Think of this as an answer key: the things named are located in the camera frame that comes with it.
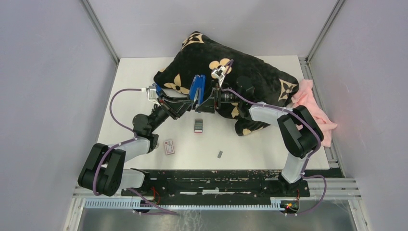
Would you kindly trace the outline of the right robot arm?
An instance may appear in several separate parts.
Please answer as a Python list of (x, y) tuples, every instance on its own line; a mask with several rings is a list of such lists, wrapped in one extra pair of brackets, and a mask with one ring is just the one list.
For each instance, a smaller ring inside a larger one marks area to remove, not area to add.
[(241, 117), (278, 127), (289, 152), (280, 174), (278, 191), (283, 196), (295, 193), (296, 183), (304, 177), (308, 161), (320, 148), (323, 139), (308, 109), (304, 106), (278, 107), (248, 100), (255, 88), (245, 76), (237, 79), (237, 91), (222, 88), (219, 80), (212, 80), (210, 95), (205, 98), (205, 79), (205, 75), (195, 75), (193, 78), (189, 92), (189, 99), (193, 100), (192, 109), (198, 113), (215, 113), (224, 104), (238, 103)]

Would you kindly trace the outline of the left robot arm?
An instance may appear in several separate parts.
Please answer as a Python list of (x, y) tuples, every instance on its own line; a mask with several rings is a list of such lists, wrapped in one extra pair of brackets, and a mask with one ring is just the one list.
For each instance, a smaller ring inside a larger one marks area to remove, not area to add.
[(190, 95), (170, 97), (154, 86), (139, 91), (145, 91), (148, 100), (154, 102), (152, 112), (149, 115), (137, 114), (132, 128), (121, 125), (132, 132), (132, 138), (113, 145), (94, 144), (79, 174), (78, 185), (91, 190), (95, 196), (112, 196), (118, 190), (128, 188), (133, 188), (141, 196), (147, 195), (152, 188), (147, 180), (148, 174), (142, 170), (125, 169), (125, 162), (152, 152), (159, 138), (154, 131), (169, 117), (180, 118), (197, 102)]

